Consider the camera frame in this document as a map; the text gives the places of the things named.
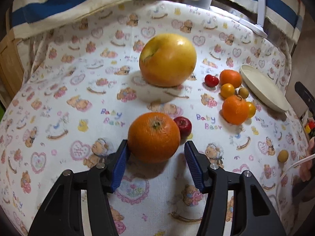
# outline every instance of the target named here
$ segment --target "citrus fruit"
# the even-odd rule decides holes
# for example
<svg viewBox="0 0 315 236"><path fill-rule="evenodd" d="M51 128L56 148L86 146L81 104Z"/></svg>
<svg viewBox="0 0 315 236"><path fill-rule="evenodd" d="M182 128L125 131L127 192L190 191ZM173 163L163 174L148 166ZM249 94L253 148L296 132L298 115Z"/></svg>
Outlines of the citrus fruit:
<svg viewBox="0 0 315 236"><path fill-rule="evenodd" d="M252 102L246 102L248 106L248 118L252 118L256 113L256 106Z"/></svg>
<svg viewBox="0 0 315 236"><path fill-rule="evenodd" d="M234 89L232 84L226 83L226 84L222 85L220 95L223 98L228 98L234 94L235 94L235 89Z"/></svg>
<svg viewBox="0 0 315 236"><path fill-rule="evenodd" d="M289 158L289 153L287 150L281 150L278 154L278 161L281 163L285 163Z"/></svg>
<svg viewBox="0 0 315 236"><path fill-rule="evenodd" d="M168 115L149 112L139 116L128 130L128 148L146 163L164 162L176 152L181 141L179 128Z"/></svg>
<svg viewBox="0 0 315 236"><path fill-rule="evenodd" d="M238 94L242 97L242 98L248 98L249 96L249 92L246 88L242 87L238 90Z"/></svg>
<svg viewBox="0 0 315 236"><path fill-rule="evenodd" d="M223 118L235 125L241 125L248 118L248 105L241 96L230 96L222 104Z"/></svg>
<svg viewBox="0 0 315 236"><path fill-rule="evenodd" d="M144 80L158 87L182 84L197 62L194 45L179 34L159 34L144 46L139 57Z"/></svg>
<svg viewBox="0 0 315 236"><path fill-rule="evenodd" d="M219 81L221 85L230 83L236 89L242 84L242 77L239 72L226 69L221 72Z"/></svg>

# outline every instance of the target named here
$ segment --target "small yellow fruit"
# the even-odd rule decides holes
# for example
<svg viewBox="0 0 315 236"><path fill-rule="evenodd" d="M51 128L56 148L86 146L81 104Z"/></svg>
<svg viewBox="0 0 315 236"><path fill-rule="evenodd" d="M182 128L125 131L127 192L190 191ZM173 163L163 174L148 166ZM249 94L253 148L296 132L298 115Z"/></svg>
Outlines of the small yellow fruit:
<svg viewBox="0 0 315 236"><path fill-rule="evenodd" d="M249 92L246 88L242 87L238 90L238 94L242 97L242 98L248 98Z"/></svg>
<svg viewBox="0 0 315 236"><path fill-rule="evenodd" d="M287 150L281 150L278 154L278 161L281 163L285 163L289 158L289 153Z"/></svg>
<svg viewBox="0 0 315 236"><path fill-rule="evenodd" d="M232 95L235 95L235 89L233 85L230 83L223 84L221 87L220 95L223 98L228 98Z"/></svg>
<svg viewBox="0 0 315 236"><path fill-rule="evenodd" d="M249 108L248 118L252 118L256 113L256 106L252 102L246 102Z"/></svg>

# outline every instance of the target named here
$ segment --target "beige plate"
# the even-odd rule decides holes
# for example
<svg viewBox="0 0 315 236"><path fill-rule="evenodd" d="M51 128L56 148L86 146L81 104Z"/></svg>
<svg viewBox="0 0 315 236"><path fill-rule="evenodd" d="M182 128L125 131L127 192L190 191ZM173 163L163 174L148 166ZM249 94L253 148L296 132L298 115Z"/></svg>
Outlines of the beige plate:
<svg viewBox="0 0 315 236"><path fill-rule="evenodd" d="M285 96L266 75L248 65L242 65L240 73L246 85L265 105L278 112L289 110Z"/></svg>

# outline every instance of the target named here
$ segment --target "white plate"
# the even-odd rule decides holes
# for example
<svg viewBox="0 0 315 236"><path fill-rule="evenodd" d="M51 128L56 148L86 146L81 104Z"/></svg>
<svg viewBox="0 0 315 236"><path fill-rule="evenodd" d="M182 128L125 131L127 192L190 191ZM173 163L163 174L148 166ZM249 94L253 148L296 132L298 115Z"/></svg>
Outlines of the white plate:
<svg viewBox="0 0 315 236"><path fill-rule="evenodd" d="M265 105L278 112L289 110L285 96L266 75L248 65L242 65L240 73L246 85Z"/></svg>

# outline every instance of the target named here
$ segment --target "oval plate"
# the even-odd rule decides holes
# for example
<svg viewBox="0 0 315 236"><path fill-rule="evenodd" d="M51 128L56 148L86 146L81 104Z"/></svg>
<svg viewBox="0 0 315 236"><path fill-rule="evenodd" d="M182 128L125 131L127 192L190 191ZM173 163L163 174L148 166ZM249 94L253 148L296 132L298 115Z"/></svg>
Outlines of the oval plate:
<svg viewBox="0 0 315 236"><path fill-rule="evenodd" d="M289 103L278 87L263 73L242 65L240 73L249 89L268 107L278 112L289 110Z"/></svg>

